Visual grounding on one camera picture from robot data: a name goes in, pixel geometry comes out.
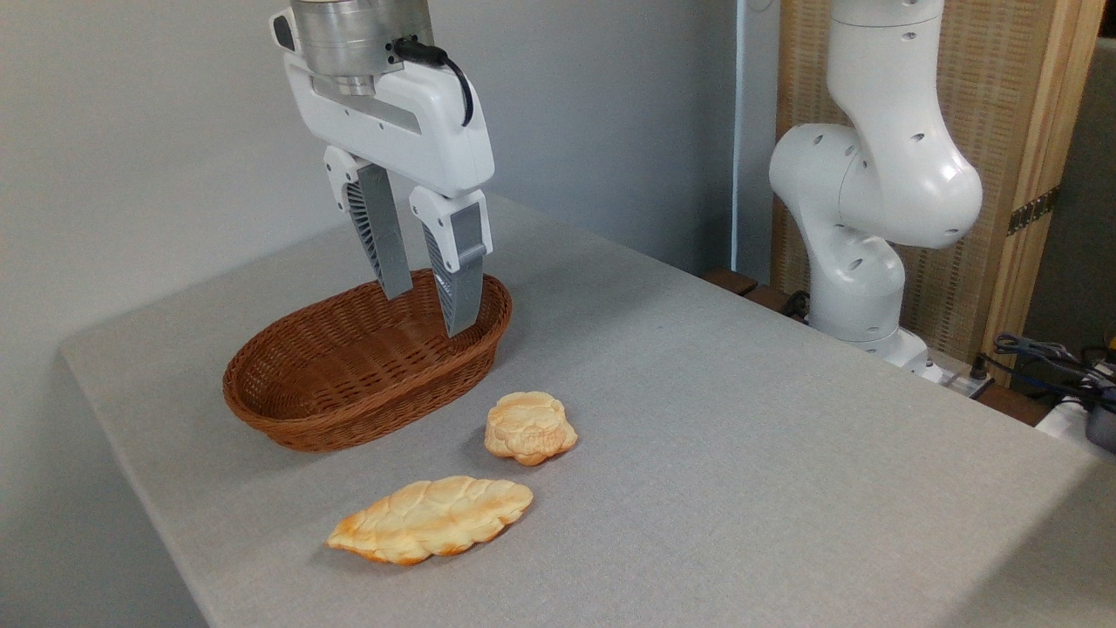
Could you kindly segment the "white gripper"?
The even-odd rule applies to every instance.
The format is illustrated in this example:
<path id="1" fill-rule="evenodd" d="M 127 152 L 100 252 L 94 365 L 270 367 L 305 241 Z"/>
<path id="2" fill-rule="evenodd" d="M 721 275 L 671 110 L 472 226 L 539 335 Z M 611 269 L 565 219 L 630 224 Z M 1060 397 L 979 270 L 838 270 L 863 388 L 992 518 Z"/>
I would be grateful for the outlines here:
<path id="1" fill-rule="evenodd" d="M 425 187 L 415 187 L 408 200 L 423 223 L 446 334 L 453 338 L 474 325 L 483 258 L 492 251 L 485 194 L 474 189 L 494 174 L 480 105 L 463 125 L 456 75 L 414 62 L 375 77 L 371 96 L 335 91 L 295 54 L 283 54 L 283 69 L 304 123 L 330 144 L 323 163 L 331 194 L 350 216 L 384 294 L 394 299 L 413 287 L 388 180 L 393 171 Z"/>

